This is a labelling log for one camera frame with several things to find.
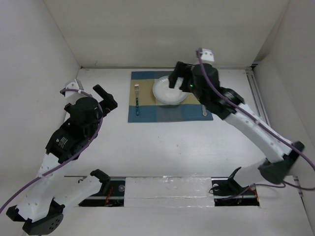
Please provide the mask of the white blue-rimmed plate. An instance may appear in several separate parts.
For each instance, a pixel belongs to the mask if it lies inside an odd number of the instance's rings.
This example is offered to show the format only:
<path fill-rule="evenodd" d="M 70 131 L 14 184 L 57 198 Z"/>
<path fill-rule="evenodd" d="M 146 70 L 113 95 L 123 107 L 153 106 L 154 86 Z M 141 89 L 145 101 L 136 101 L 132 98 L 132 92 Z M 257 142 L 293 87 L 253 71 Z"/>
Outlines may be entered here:
<path fill-rule="evenodd" d="M 155 99 L 165 105 L 178 105 L 186 99 L 187 92 L 180 90 L 183 78 L 178 78 L 175 87 L 169 88 L 169 76 L 163 76 L 155 79 L 153 85 L 153 95 Z"/>

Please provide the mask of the silver knife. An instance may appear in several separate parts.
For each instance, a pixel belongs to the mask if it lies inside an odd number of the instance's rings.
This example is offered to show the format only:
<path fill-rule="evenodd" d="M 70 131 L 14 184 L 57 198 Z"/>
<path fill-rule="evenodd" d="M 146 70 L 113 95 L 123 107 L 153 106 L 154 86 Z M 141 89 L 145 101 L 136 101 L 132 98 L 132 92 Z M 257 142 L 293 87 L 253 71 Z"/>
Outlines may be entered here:
<path fill-rule="evenodd" d="M 202 105 L 202 115 L 203 115 L 204 117 L 207 116 L 207 110 L 206 110 L 206 107 L 205 107 L 204 105 Z"/>

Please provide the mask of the silver fork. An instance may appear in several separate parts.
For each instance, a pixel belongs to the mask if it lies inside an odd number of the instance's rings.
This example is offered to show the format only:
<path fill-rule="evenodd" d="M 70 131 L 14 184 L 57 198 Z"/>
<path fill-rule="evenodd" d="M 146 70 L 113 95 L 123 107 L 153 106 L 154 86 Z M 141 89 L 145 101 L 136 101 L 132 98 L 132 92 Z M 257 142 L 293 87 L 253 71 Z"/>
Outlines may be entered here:
<path fill-rule="evenodd" d="M 140 114 L 139 111 L 139 92 L 140 92 L 140 86 L 139 84 L 134 85 L 135 89 L 135 101 L 136 101 L 136 115 L 138 116 Z"/>

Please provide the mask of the blue beige cloth placemat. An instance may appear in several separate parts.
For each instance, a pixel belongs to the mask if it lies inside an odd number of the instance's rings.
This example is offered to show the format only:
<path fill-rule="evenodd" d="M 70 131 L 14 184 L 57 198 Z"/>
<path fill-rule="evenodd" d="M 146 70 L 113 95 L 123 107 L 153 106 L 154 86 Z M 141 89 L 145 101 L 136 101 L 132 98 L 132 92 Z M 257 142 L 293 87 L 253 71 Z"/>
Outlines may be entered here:
<path fill-rule="evenodd" d="M 206 117 L 202 115 L 202 105 L 191 93 L 178 105 L 164 105 L 155 99 L 153 95 L 155 79 L 170 74 L 171 71 L 133 71 L 131 73 L 128 109 L 129 123 L 213 120 L 213 116 L 209 111 L 207 111 Z M 140 114 L 138 116 L 136 115 L 135 84 L 140 86 Z"/>

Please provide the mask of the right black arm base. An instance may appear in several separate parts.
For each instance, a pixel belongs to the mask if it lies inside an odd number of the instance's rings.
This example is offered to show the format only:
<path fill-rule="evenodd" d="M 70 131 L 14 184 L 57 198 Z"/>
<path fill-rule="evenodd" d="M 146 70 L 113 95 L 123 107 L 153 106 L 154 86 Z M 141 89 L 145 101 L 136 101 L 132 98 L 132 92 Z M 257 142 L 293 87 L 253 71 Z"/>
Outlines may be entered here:
<path fill-rule="evenodd" d="M 211 180 L 212 187 L 208 193 L 214 196 L 216 207 L 259 206 L 257 191 L 254 187 L 241 187 L 235 180 L 235 174 L 241 168 L 237 168 L 227 178 L 215 178 Z"/>

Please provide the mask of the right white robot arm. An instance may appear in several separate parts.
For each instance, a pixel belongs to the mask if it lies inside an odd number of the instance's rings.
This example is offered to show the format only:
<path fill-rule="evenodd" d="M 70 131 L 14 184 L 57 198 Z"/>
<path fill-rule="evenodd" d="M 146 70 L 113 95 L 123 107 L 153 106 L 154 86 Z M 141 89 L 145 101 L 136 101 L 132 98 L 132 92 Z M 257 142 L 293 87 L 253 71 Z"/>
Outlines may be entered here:
<path fill-rule="evenodd" d="M 208 111 L 238 129 L 265 155 L 255 164 L 234 170 L 225 182 L 229 191 L 238 194 L 262 180 L 282 183 L 304 150 L 304 144 L 289 140 L 281 142 L 281 135 L 260 120 L 242 96 L 220 86 L 218 70 L 210 64 L 192 65 L 179 61 L 169 76 L 171 89 L 178 78 L 183 79 L 180 90 L 192 93 Z"/>

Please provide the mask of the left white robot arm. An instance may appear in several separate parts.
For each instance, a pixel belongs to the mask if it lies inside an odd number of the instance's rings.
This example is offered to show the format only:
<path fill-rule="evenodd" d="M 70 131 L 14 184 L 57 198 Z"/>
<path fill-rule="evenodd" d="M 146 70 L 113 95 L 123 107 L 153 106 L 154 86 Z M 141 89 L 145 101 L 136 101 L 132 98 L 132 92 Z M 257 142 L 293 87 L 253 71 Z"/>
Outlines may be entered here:
<path fill-rule="evenodd" d="M 14 222 L 23 223 L 30 236 L 52 233 L 62 222 L 64 213 L 93 194 L 104 195 L 110 188 L 110 176 L 96 169 L 69 193 L 56 195 L 70 164 L 97 137 L 103 118 L 118 104 L 100 85 L 93 87 L 102 98 L 97 101 L 79 86 L 67 86 L 60 91 L 66 98 L 77 93 L 64 110 L 70 117 L 52 134 L 37 176 L 18 190 L 0 208 Z"/>

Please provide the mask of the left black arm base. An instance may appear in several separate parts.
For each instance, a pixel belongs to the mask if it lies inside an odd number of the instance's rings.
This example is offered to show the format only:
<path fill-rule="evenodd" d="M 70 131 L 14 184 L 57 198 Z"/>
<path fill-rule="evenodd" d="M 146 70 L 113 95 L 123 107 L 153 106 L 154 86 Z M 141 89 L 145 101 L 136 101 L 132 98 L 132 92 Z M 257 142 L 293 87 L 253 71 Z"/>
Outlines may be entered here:
<path fill-rule="evenodd" d="M 105 187 L 83 200 L 80 207 L 123 207 L 125 199 L 126 179 L 114 178 L 105 192 Z"/>

